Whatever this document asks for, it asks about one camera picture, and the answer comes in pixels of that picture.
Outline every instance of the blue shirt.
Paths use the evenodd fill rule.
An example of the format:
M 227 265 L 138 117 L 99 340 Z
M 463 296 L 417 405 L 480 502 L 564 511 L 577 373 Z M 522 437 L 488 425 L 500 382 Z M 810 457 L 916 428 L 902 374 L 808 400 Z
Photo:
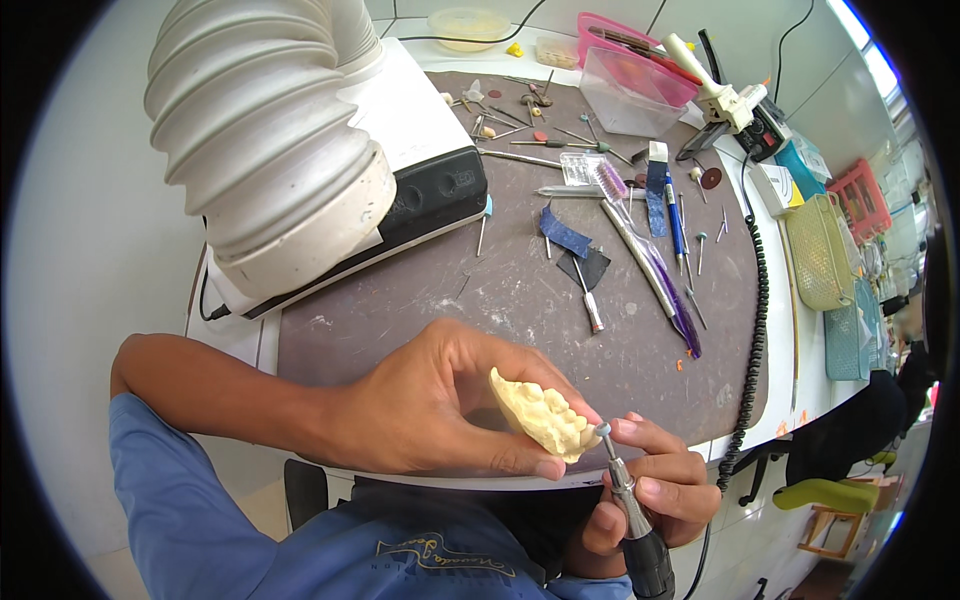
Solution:
M 204 449 L 140 398 L 109 408 L 114 488 L 133 560 L 152 598 L 625 599 L 624 576 L 543 570 L 485 509 L 375 489 L 315 516 L 284 541 L 258 532 Z

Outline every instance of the black coiled cord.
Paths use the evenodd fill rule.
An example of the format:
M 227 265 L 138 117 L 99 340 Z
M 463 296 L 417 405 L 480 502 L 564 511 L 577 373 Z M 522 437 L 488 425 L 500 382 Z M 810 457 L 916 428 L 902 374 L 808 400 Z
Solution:
M 727 452 L 717 468 L 720 474 L 717 477 L 716 485 L 720 488 L 720 493 L 727 493 L 727 485 L 730 483 L 730 478 L 733 477 L 733 467 L 736 465 L 736 455 L 740 452 L 740 446 L 743 445 L 743 438 L 747 435 L 747 426 L 750 424 L 750 415 L 754 412 L 756 383 L 760 379 L 760 368 L 763 366 L 763 345 L 767 338 L 767 308 L 770 303 L 770 279 L 767 276 L 767 258 L 763 253 L 763 240 L 760 239 L 760 231 L 756 226 L 754 207 L 750 204 L 747 190 L 743 186 L 743 173 L 747 168 L 747 158 L 749 156 L 744 156 L 743 164 L 740 165 L 740 191 L 743 193 L 743 202 L 747 206 L 747 216 L 744 221 L 747 224 L 747 230 L 750 232 L 750 239 L 754 243 L 754 255 L 756 256 L 756 313 L 754 314 L 754 333 L 750 341 L 747 376 L 743 379 L 743 394 L 740 395 L 740 411 L 736 416 L 736 425 L 733 427 L 730 445 L 727 446 Z M 709 542 L 710 523 L 707 523 L 707 529 L 704 531 L 704 547 L 700 551 L 700 562 L 697 564 L 697 571 L 693 575 L 693 582 L 690 584 L 690 589 L 684 596 L 684 600 L 690 600 L 693 592 L 697 589 L 697 584 L 700 583 L 701 576 L 704 574 Z

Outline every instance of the pink plastic basket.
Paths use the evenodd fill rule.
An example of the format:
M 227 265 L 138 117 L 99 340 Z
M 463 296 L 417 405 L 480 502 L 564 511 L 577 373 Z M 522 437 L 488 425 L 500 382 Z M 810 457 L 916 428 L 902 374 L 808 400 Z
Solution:
M 873 239 L 893 225 L 883 192 L 863 158 L 858 158 L 847 175 L 828 186 L 827 190 L 840 197 L 844 212 L 850 217 L 853 241 L 857 244 Z
M 660 45 L 660 42 L 652 37 L 645 36 L 641 32 L 634 31 L 629 27 L 620 25 L 616 21 L 611 21 L 604 16 L 600 16 L 599 14 L 594 14 L 592 12 L 581 12 L 577 15 L 577 32 L 580 34 L 580 41 L 577 45 L 577 53 L 580 55 L 580 61 L 578 64 L 581 68 L 583 68 L 584 62 L 587 60 L 588 48 L 597 47 L 605 50 L 612 50 L 636 59 L 644 66 L 649 67 L 649 71 L 655 72 L 656 75 L 653 76 L 653 79 L 657 82 L 657 91 L 662 96 L 663 101 L 671 107 L 682 107 L 687 102 L 693 100 L 693 97 L 697 95 L 697 86 L 680 77 L 679 75 L 671 73 L 668 69 L 656 64 L 652 60 L 645 59 L 644 57 L 627 50 L 620 44 L 607 41 L 602 37 L 597 37 L 592 34 L 588 29 L 594 26 L 602 27 L 603 29 L 610 29 L 628 36 L 639 37 L 640 39 L 650 42 L 650 44 L 653 46 Z M 637 86 L 633 86 L 629 82 L 619 82 L 620 84 L 633 89 L 637 93 L 645 95 L 648 92 L 648 90 L 643 88 L 643 83 L 638 83 Z

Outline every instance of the yellow basket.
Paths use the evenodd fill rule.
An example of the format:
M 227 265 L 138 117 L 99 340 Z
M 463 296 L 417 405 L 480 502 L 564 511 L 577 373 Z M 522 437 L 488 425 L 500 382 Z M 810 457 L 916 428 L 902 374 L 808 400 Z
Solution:
M 813 310 L 833 310 L 853 303 L 853 272 L 837 218 L 843 217 L 837 195 L 814 194 L 786 218 L 797 291 Z

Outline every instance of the white ribbed hose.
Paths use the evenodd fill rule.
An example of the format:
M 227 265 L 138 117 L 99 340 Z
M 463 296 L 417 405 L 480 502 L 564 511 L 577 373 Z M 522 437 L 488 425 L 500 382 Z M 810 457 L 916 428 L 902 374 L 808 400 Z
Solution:
M 383 151 L 336 97 L 381 52 L 362 0 L 181 0 L 167 15 L 144 98 L 151 143 L 244 295 L 315 279 L 389 210 Z

